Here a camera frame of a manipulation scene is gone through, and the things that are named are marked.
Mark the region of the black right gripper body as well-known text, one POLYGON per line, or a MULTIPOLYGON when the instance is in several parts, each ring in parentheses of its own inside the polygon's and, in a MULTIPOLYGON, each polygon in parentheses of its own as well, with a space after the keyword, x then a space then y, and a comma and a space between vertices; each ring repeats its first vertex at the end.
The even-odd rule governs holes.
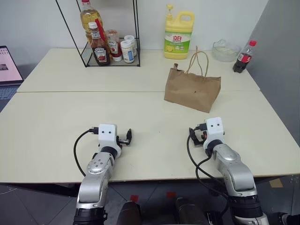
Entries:
POLYGON ((207 131, 201 131, 201 130, 197 130, 196 131, 196 138, 198 140, 198 142, 203 143, 205 142, 206 138, 207 138, 207 131))

